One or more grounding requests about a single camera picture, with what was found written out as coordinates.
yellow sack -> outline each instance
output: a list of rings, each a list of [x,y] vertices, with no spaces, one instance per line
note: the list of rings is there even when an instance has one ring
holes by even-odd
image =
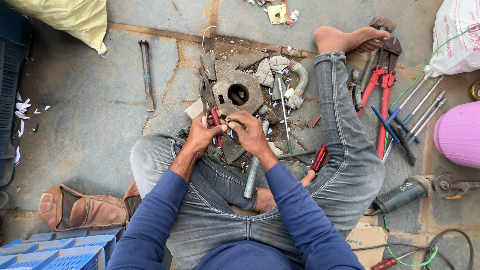
[[[18,11],[63,30],[96,49],[107,50],[107,0],[6,0]]]

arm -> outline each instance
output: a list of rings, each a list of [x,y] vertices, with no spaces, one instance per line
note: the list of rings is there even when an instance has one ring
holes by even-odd
[[[270,150],[260,121],[247,112],[236,112],[228,118],[228,126],[237,132],[242,146],[262,164],[280,216],[305,268],[322,265],[324,269],[364,269],[323,210]]]
[[[165,243],[187,190],[193,166],[212,142],[227,130],[226,125],[213,129],[202,126],[201,115],[192,121],[190,135],[156,186],[132,216],[118,242],[108,269],[165,269],[162,265]]]

hole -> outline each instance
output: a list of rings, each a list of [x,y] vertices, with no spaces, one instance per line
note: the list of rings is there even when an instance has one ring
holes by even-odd
[[[249,98],[249,92],[244,85],[232,85],[228,89],[228,98],[232,101],[233,105],[241,106],[247,103]]]
[[[218,101],[220,101],[220,104],[225,103],[225,100],[223,99],[223,95],[218,95]]]

hand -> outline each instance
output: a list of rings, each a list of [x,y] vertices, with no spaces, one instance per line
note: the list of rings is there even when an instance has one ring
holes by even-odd
[[[243,148],[260,159],[260,156],[272,153],[262,128],[262,122],[253,117],[246,110],[235,112],[227,116],[230,120],[228,127],[239,136]]]
[[[223,134],[228,127],[223,119],[220,119],[220,125],[213,126],[213,119],[208,119],[208,128],[202,125],[202,114],[192,120],[192,127],[188,135],[187,142],[182,151],[187,151],[196,159],[201,158],[207,147],[212,143],[215,136]]]

blue long-sleeve shirt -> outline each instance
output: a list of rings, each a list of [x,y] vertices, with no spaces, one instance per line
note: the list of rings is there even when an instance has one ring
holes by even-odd
[[[281,162],[265,176],[306,270],[364,269],[323,210]],[[163,175],[135,211],[108,263],[109,270],[165,269],[161,263],[165,242],[186,190],[187,184],[178,174],[167,171]],[[242,240],[210,251],[195,269],[296,270],[296,267],[275,248]]]

